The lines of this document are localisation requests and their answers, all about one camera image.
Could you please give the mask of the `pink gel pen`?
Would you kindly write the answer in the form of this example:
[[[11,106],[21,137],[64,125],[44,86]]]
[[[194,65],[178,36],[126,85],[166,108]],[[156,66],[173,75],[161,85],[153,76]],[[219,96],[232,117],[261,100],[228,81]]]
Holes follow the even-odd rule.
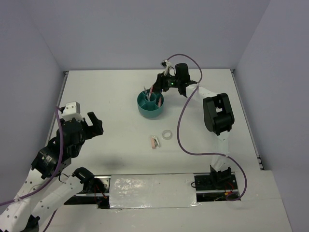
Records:
[[[152,95],[152,92],[153,92],[153,85],[150,87],[149,89],[149,94],[148,94],[148,100],[151,102],[151,95]]]

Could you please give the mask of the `pink highlighter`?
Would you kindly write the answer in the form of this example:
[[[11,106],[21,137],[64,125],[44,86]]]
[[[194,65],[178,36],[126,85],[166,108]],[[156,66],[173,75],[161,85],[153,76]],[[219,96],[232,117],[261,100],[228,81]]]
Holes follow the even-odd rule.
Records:
[[[162,105],[162,97],[159,98],[159,101],[158,101],[158,107],[160,108]]]

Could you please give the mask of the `clear tape roll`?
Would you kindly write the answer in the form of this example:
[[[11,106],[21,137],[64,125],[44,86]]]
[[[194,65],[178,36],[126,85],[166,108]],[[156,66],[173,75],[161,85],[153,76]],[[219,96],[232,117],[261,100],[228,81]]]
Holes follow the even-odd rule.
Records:
[[[170,130],[164,130],[162,132],[162,138],[165,140],[169,140],[172,138],[172,132]]]

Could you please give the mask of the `pink mini stapler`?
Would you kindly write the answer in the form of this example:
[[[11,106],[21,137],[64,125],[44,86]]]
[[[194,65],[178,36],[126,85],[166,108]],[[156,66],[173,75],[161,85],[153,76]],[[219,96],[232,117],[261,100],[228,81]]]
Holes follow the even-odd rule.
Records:
[[[157,148],[157,147],[160,147],[160,142],[159,142],[158,138],[157,138],[155,135],[152,135],[152,136],[151,136],[150,141],[151,141],[151,147],[152,147],[152,149],[155,149],[155,148]]]

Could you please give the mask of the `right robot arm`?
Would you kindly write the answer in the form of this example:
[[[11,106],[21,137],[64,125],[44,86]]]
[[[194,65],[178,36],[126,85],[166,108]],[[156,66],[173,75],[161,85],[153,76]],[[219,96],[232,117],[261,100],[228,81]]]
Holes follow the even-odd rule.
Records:
[[[198,82],[191,80],[188,65],[179,63],[172,67],[168,60],[161,62],[165,68],[157,75],[153,85],[155,93],[168,91],[170,88],[195,100],[203,106],[203,118],[206,129],[212,133],[215,151],[210,164],[210,184],[215,189],[221,189],[231,181],[231,168],[228,163],[228,137],[235,122],[229,97],[226,93],[215,93],[205,89]]]

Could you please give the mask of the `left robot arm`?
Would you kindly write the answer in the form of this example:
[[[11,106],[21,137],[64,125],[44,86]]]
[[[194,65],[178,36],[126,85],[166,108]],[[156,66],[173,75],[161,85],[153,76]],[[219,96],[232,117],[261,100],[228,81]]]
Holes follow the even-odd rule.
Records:
[[[52,220],[59,207],[75,194],[106,193],[104,183],[85,167],[77,168],[53,192],[45,195],[47,186],[62,175],[86,140],[103,134],[102,121],[93,112],[87,115],[92,125],[77,117],[62,119],[56,112],[58,130],[46,147],[42,148],[31,164],[24,184],[13,200],[4,203],[0,216],[2,232],[37,232],[47,220]]]

